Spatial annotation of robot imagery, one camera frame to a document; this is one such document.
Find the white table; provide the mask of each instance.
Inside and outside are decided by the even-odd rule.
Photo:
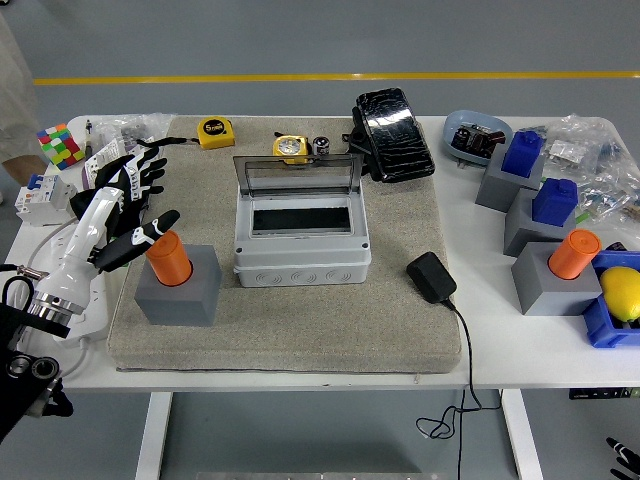
[[[89,117],[93,121],[97,116]],[[69,123],[76,138],[84,138],[86,117]],[[535,446],[528,429],[520,388],[631,387],[640,385],[640,349],[593,348],[586,337],[582,317],[529,317],[520,314],[510,266],[515,259],[502,254],[504,213],[475,205],[483,170],[458,168],[442,147],[444,117],[419,117],[436,162],[434,183],[442,223],[449,270],[458,284],[455,303],[469,326],[474,353],[476,388],[509,389],[504,408],[521,478],[541,478]],[[541,125],[549,118],[503,118],[513,130]],[[65,180],[79,181],[81,166],[62,172]],[[7,257],[11,263],[25,262],[46,234],[45,228],[23,226]],[[622,240],[637,248],[637,240],[616,232],[598,231],[603,245]],[[78,351],[66,351],[46,335],[37,335],[29,353],[51,355],[61,364],[73,363]],[[268,372],[117,372],[106,352],[106,342],[96,342],[82,367],[65,379],[68,391],[116,392],[213,392],[258,390],[353,390],[461,388],[468,384],[468,356],[448,374],[438,375],[348,375]],[[170,394],[152,396],[150,415],[168,418]],[[145,435],[157,438],[157,435]],[[160,444],[143,442],[141,462],[158,462]]]

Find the gray cube stand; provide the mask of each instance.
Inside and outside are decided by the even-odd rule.
[[[528,243],[511,267],[523,315],[582,315],[602,293],[591,264],[574,280],[563,280],[549,270],[547,261],[559,245]]]
[[[570,216],[562,227],[533,220],[533,199],[538,192],[521,188],[504,219],[503,253],[517,257],[529,242],[560,242],[576,228],[576,219]]]
[[[534,191],[540,189],[544,159],[538,157],[528,178],[500,170],[503,160],[502,154],[494,154],[491,157],[480,182],[476,203],[500,212],[507,212],[521,188]]]
[[[176,287],[161,284],[145,261],[134,299],[149,323],[209,327],[218,304],[222,270],[211,245],[185,245],[193,265],[189,280]]]

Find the yellow floor line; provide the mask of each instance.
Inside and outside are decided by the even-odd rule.
[[[247,75],[159,75],[135,77],[36,78],[37,86],[115,85],[138,83],[319,82],[362,80],[583,80],[640,78],[640,71],[584,72],[400,72],[291,73]]]

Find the floor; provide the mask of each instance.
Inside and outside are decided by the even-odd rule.
[[[36,79],[42,127],[97,113],[349,115],[360,93],[399,86],[416,115],[604,117],[640,158],[634,0],[13,0],[0,13]],[[4,258],[17,186],[0,172],[0,189]],[[455,395],[179,394],[163,478],[344,468],[452,479],[456,440],[433,444],[413,421]],[[609,435],[640,449],[637,400],[524,397],[546,479],[606,478]],[[71,419],[25,419],[0,448],[0,476],[133,478],[147,399],[82,394]],[[464,440],[463,478],[515,478],[499,414],[469,416]]]

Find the felt pad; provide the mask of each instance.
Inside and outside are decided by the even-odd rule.
[[[454,314],[427,303],[405,272],[426,251],[445,259],[433,181],[363,178],[372,261],[365,283],[243,288],[233,273],[234,155],[271,155],[274,132],[328,137],[344,153],[349,118],[229,117],[236,145],[165,147],[165,191],[146,221],[176,209],[185,244],[213,245],[222,285],[211,327],[151,325],[133,300],[144,257],[132,262],[108,339],[122,370],[270,370],[445,373],[460,360]],[[168,136],[194,137],[199,117],[176,117]]]

